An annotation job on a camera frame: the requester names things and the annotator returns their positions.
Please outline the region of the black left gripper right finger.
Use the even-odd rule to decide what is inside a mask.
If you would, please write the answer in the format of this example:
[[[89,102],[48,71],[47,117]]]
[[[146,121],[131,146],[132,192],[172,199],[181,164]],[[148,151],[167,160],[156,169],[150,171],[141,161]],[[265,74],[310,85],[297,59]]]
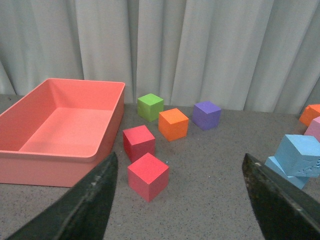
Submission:
[[[318,240],[320,204],[246,153],[242,172],[250,203],[266,240]]]

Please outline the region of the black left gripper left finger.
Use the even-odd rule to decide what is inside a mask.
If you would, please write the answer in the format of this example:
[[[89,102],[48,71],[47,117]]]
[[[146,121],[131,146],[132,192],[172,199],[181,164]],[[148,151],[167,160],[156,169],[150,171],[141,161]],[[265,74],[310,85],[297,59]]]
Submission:
[[[109,154],[10,240],[101,240],[116,191],[118,158]]]

